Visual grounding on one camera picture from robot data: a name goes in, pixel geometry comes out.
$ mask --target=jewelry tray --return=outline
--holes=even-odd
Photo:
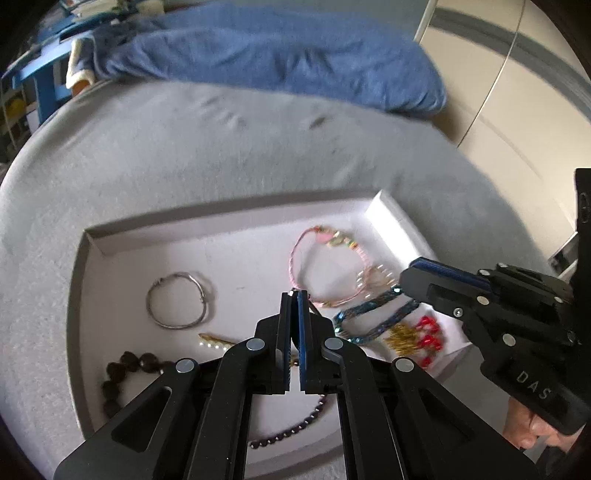
[[[199,346],[199,333],[234,342],[254,334],[259,319],[279,312],[283,291],[291,286],[287,263],[299,234],[326,225],[351,235],[375,264],[397,275],[419,256],[435,258],[413,223],[385,192],[283,194],[189,206],[94,226],[84,231],[70,288],[67,354],[72,399],[82,432],[88,438],[104,424],[101,383],[105,367],[124,351],[154,353],[161,361],[188,356],[204,362],[221,349]],[[361,261],[345,247],[327,248],[310,236],[295,256],[301,282],[322,297],[339,297],[355,289]],[[202,323],[187,330],[165,330],[148,316],[145,297],[152,283],[175,271],[199,279],[209,299]],[[173,317],[199,315],[194,285],[181,282],[164,293],[162,310]],[[406,301],[396,299],[351,320],[348,331],[365,333]],[[363,296],[343,306],[363,301]],[[331,318],[338,309],[321,309]],[[429,368],[435,377],[469,345],[456,319],[426,305],[411,313],[412,324],[424,315],[442,326],[444,349]],[[364,349],[387,361],[394,352],[380,341]],[[126,404],[157,378],[128,374],[120,400]],[[256,395],[249,440],[260,439],[299,423],[317,402],[304,395],[299,376],[291,374],[286,395]],[[341,444],[336,399],[330,398],[318,421],[297,435],[257,450],[249,449],[246,477],[287,468]]]

